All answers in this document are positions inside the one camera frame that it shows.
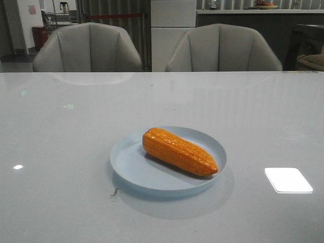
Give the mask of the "orange toy corn cob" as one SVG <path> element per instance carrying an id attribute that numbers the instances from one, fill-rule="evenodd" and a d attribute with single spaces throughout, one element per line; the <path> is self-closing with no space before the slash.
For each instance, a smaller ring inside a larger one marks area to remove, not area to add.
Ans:
<path id="1" fill-rule="evenodd" d="M 162 128 L 151 128 L 142 136 L 144 150 L 153 157 L 198 176 L 218 172 L 213 157 L 203 148 Z"/>

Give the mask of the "light blue round plate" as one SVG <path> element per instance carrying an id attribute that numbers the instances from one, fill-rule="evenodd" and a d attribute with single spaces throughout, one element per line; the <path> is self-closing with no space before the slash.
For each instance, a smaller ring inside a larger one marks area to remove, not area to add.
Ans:
<path id="1" fill-rule="evenodd" d="M 181 197 L 196 194 L 212 186 L 227 163 L 223 146 L 213 137 L 186 127 L 164 126 L 163 129 L 206 150 L 215 160 L 218 172 L 197 176 L 163 162 L 148 154 L 142 146 L 142 128 L 120 139 L 112 148 L 110 163 L 127 185 L 143 193 L 161 197 Z"/>

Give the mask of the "grey padded chair right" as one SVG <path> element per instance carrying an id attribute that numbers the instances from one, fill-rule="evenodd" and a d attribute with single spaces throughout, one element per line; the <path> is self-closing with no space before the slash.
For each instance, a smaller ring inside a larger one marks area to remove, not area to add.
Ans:
<path id="1" fill-rule="evenodd" d="M 281 71 L 282 64 L 258 31 L 212 24 L 182 34 L 166 72 Z"/>

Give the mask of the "grey padded chair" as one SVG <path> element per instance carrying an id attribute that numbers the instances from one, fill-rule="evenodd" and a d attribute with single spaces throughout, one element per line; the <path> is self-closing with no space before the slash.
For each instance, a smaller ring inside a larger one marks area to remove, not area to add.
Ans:
<path id="1" fill-rule="evenodd" d="M 182 34 L 166 72 L 281 71 L 282 64 L 258 31 L 212 24 Z"/>
<path id="2" fill-rule="evenodd" d="M 35 72 L 140 72 L 142 62 L 121 27 L 88 22 L 54 31 L 33 60 Z"/>

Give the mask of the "white refrigerator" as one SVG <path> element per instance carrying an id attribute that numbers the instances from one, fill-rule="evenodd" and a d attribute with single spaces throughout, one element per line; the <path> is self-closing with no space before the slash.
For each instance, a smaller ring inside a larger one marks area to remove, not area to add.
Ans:
<path id="1" fill-rule="evenodd" d="M 163 72 L 181 35 L 194 28 L 196 1 L 151 1 L 151 68 Z"/>

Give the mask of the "grey padded chair left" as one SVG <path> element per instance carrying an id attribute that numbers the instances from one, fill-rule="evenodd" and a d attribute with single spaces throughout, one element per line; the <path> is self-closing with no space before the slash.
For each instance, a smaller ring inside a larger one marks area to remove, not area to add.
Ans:
<path id="1" fill-rule="evenodd" d="M 33 60 L 35 72 L 140 72 L 142 62 L 121 27 L 88 22 L 54 31 Z"/>

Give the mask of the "red barrier belt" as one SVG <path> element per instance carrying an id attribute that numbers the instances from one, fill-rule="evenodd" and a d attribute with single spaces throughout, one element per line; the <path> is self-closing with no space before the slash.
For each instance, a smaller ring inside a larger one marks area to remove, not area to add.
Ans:
<path id="1" fill-rule="evenodd" d="M 136 18 L 145 17 L 145 13 L 132 13 L 132 14 L 112 14 L 112 15 L 85 15 L 86 19 L 112 19 L 112 18 Z"/>

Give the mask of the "red trash bin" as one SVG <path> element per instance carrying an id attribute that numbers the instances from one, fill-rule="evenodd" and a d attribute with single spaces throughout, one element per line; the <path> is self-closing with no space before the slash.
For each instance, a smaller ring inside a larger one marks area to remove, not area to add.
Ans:
<path id="1" fill-rule="evenodd" d="M 35 49 L 39 51 L 48 40 L 48 30 L 44 26 L 32 27 L 32 35 L 35 44 Z"/>

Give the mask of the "dark grey kitchen counter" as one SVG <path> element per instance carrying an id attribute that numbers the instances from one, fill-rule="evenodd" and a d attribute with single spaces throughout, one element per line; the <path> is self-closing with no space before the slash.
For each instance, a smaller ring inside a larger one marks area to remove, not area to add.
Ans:
<path id="1" fill-rule="evenodd" d="M 298 24 L 323 25 L 323 10 L 198 10 L 196 26 L 229 24 L 252 28 L 266 39 L 282 66 L 293 28 Z"/>

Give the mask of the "fruit bowl on counter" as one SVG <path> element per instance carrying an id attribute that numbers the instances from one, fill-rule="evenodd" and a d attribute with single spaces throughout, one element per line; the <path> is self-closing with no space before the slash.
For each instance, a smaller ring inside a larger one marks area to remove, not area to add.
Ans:
<path id="1" fill-rule="evenodd" d="M 255 1 L 255 7 L 260 10 L 272 10 L 272 9 L 276 9 L 278 5 L 275 5 L 274 3 L 270 3 L 264 0 L 257 0 Z"/>

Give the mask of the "pink wall notice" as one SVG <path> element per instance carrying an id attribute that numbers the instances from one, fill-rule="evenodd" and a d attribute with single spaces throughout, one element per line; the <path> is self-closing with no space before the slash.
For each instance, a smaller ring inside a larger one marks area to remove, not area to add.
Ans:
<path id="1" fill-rule="evenodd" d="M 29 5 L 28 10 L 29 10 L 30 15 L 36 15 L 36 7 L 35 7 L 35 5 Z"/>

